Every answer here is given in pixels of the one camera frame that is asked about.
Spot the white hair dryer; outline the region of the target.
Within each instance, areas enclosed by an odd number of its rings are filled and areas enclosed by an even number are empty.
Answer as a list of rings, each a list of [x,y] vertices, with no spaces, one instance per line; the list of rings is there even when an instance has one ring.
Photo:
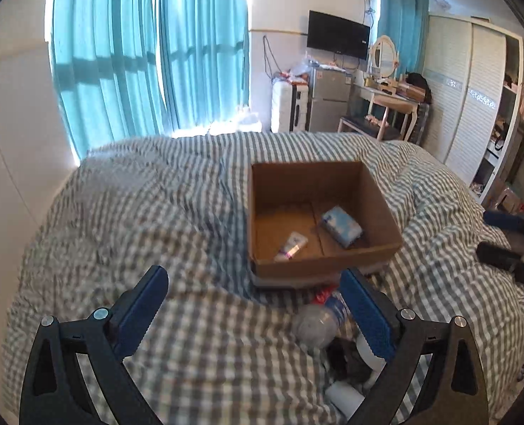
[[[339,410],[346,419],[350,419],[360,408],[365,400],[365,396],[371,387],[375,384],[381,371],[386,365],[383,358],[374,355],[368,342],[362,334],[359,334],[355,340],[359,354],[364,362],[371,368],[370,379],[362,385],[351,386],[344,381],[336,381],[332,378],[333,383],[325,390],[325,397]]]

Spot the black tape roll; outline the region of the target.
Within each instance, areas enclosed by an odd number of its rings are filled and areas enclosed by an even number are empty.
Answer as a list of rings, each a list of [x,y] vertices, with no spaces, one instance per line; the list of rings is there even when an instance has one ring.
[[[325,351],[336,381],[357,386],[370,379],[372,370],[359,354],[355,341],[336,337]]]

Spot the clear plastic water bottle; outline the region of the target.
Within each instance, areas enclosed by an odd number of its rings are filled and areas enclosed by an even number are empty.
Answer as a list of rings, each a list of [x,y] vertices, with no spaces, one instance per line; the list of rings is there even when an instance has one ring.
[[[333,291],[323,303],[312,303],[300,309],[293,321],[294,335],[309,348],[326,348],[335,339],[348,314],[342,294]]]

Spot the white dressing table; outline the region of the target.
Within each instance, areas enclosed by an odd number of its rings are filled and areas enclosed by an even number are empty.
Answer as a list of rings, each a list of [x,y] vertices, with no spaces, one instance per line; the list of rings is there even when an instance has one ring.
[[[398,95],[390,95],[379,89],[363,85],[356,85],[356,90],[362,99],[369,102],[369,115],[372,114],[372,109],[375,104],[384,108],[383,118],[379,125],[379,131],[376,137],[378,141],[384,138],[389,111],[395,111],[404,115],[399,139],[406,142],[409,141],[417,124],[418,103]]]

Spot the blue tissue pack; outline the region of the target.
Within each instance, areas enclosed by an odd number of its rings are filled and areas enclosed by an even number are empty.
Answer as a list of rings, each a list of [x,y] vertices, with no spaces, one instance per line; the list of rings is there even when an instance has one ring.
[[[341,206],[335,206],[321,215],[321,223],[345,249],[363,235],[363,228]]]

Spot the white louvred wardrobe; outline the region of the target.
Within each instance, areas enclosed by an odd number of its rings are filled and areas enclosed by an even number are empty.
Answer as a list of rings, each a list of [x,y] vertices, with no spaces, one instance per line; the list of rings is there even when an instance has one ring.
[[[523,38],[474,18],[432,15],[422,74],[433,97],[422,146],[489,203],[521,141]]]

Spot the grey checked bed quilt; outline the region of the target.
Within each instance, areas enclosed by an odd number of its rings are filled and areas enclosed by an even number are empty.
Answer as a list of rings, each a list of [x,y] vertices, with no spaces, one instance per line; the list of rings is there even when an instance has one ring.
[[[506,238],[464,183],[401,141],[251,132],[130,139],[80,164],[24,254],[2,346],[6,408],[19,410],[41,318],[85,318],[160,265],[169,295],[126,366],[162,422],[340,423],[323,355],[291,331],[313,293],[255,288],[247,259],[250,165],[328,160],[366,164],[401,231],[374,283],[420,318],[468,320],[497,410],[524,362],[524,288],[477,261],[480,242]]]

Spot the brown cardboard box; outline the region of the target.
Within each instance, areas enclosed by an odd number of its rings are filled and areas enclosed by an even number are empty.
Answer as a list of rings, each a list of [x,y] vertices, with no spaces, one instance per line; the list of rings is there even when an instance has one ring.
[[[321,223],[321,215],[335,206],[363,228],[347,249]],[[303,289],[332,284],[349,268],[375,272],[403,245],[391,209],[361,161],[252,164],[247,195],[252,282],[258,288]],[[291,260],[274,261],[294,231],[308,244]]]

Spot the small white cream tube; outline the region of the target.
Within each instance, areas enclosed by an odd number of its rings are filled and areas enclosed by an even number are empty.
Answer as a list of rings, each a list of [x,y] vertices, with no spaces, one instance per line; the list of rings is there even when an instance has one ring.
[[[287,262],[296,256],[308,244],[308,238],[299,232],[292,232],[287,241],[274,256],[274,261]]]

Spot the oval vanity mirror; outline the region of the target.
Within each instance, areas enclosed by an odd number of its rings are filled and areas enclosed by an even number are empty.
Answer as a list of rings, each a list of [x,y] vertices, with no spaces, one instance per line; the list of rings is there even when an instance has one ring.
[[[399,58],[394,42],[387,35],[381,35],[370,46],[369,73],[377,79],[394,75],[399,65]]]

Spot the silver mini fridge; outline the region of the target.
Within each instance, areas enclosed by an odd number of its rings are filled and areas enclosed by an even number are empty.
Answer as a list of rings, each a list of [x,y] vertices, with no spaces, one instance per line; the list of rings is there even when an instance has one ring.
[[[313,68],[309,82],[308,131],[335,132],[347,114],[352,77],[345,72]]]

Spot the right teal curtain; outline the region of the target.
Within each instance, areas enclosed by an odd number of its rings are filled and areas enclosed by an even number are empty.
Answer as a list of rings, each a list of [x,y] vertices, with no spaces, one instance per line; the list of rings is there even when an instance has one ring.
[[[394,42],[398,75],[423,68],[428,10],[429,0],[380,0],[377,35],[387,35]]]

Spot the teal curtain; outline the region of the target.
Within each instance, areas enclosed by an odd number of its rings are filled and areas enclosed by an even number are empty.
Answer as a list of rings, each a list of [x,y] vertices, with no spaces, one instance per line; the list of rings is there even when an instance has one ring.
[[[53,0],[49,48],[78,158],[116,141],[170,132],[154,0]]]
[[[398,75],[423,68],[428,10],[429,0],[380,0],[377,35],[387,35],[394,42]]]
[[[247,104],[247,0],[156,0],[170,131],[206,128]]]

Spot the left teal curtain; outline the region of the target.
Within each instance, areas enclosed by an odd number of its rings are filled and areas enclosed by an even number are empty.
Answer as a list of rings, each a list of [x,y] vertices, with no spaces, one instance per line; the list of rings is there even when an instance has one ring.
[[[53,0],[49,48],[78,158],[116,141],[170,132],[154,0]]]

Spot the black wall television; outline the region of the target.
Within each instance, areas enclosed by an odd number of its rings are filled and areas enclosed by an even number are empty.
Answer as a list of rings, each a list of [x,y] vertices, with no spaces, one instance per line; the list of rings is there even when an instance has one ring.
[[[307,47],[342,56],[368,58],[370,27],[328,13],[310,11]]]

